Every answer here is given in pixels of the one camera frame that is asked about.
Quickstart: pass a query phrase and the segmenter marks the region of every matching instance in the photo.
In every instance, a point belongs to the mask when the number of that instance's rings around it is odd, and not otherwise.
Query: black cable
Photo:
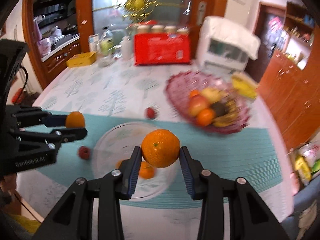
[[[32,214],[32,212],[25,206],[25,204],[23,204],[21,201],[20,201],[20,199],[17,197],[17,195],[14,193],[14,196],[16,197],[16,199],[20,202],[20,204],[26,209],[26,210],[28,210],[28,212],[39,222],[39,223],[41,223],[36,217],[35,217],[35,215],[34,214]]]
[[[17,97],[16,101],[15,101],[13,104],[16,104],[16,103],[17,103],[17,101],[18,101],[19,97],[21,96],[21,94],[22,94],[22,92],[23,92],[24,88],[26,87],[26,85],[27,85],[27,81],[28,81],[28,72],[27,72],[26,68],[25,68],[24,66],[22,66],[22,65],[21,65],[20,67],[22,68],[22,70],[23,70],[23,71],[24,71],[24,73],[26,74],[26,81],[24,82],[23,88],[22,88],[22,90],[21,90],[21,92],[20,92],[19,96]]]

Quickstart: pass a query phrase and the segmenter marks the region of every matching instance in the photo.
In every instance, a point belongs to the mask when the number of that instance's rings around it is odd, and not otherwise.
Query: fruit basket
[[[190,92],[193,90],[202,91],[205,88],[213,88],[221,91],[225,96],[221,100],[228,98],[233,101],[237,116],[224,127],[217,127],[213,124],[201,126],[198,124],[196,117],[189,114]],[[188,71],[171,76],[167,81],[165,89],[166,95],[170,103],[177,109],[179,114],[188,122],[207,132],[217,132],[222,134],[230,134],[241,131],[242,128],[248,125],[249,107],[245,99],[238,95],[232,87],[231,83],[225,82],[222,78],[214,75],[205,74],[203,72]]]

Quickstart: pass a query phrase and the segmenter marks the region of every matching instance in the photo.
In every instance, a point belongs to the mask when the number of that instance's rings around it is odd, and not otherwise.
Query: yellow box
[[[95,52],[86,52],[74,55],[67,61],[68,67],[81,67],[93,64],[96,61]]]

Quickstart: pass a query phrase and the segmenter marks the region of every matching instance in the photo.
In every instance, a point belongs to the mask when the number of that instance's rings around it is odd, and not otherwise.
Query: dark door
[[[256,60],[249,59],[245,68],[256,82],[260,82],[272,56],[272,46],[281,40],[284,11],[280,9],[270,10],[268,6],[260,6],[259,18],[255,30],[261,40]]]

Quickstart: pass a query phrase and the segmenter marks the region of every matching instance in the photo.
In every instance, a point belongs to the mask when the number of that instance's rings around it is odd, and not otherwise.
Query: teal table mat
[[[67,114],[58,111],[52,113]],[[188,147],[192,158],[199,160],[205,169],[225,179],[244,177],[258,193],[282,181],[278,158],[266,129],[245,128],[239,133],[220,135],[203,132],[182,122],[89,114],[84,116],[88,136],[81,141],[63,144],[57,156],[57,163],[38,169],[42,174],[66,187],[79,177],[94,179],[91,161],[80,159],[77,156],[78,148],[84,145],[93,149],[104,133],[126,122],[149,122],[159,128],[170,130],[179,138],[182,146]],[[27,130],[50,132],[52,128],[39,125]],[[201,201],[192,201],[187,194],[181,169],[178,169],[173,183],[160,195],[141,202],[122,201],[121,204],[158,209],[201,207]]]

